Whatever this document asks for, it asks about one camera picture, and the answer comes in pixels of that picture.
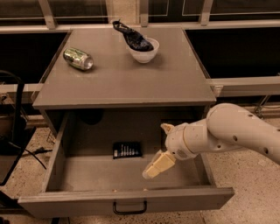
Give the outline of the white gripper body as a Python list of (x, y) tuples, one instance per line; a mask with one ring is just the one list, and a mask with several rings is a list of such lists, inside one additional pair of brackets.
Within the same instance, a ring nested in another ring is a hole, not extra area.
[(165, 147), (177, 160), (187, 160), (196, 157), (196, 154), (192, 153), (186, 146), (184, 139), (186, 127), (186, 122), (176, 125), (174, 129), (166, 135)]

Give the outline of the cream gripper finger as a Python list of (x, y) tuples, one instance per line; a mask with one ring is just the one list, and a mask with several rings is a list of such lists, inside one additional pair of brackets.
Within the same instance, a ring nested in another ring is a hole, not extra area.
[(142, 175), (145, 179), (153, 179), (160, 173), (172, 168), (175, 162), (176, 158), (169, 151), (159, 150), (147, 164)]
[(166, 135), (168, 135), (174, 129), (174, 125), (169, 123), (162, 123), (160, 127)]

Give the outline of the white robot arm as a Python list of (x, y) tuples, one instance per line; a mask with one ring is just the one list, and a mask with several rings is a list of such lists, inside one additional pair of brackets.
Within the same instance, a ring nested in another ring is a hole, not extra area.
[(200, 153), (219, 153), (248, 148), (280, 164), (280, 130), (245, 108), (231, 103), (212, 107), (206, 118), (192, 123), (163, 123), (166, 150), (159, 150), (143, 170), (153, 179), (178, 160), (196, 158)]

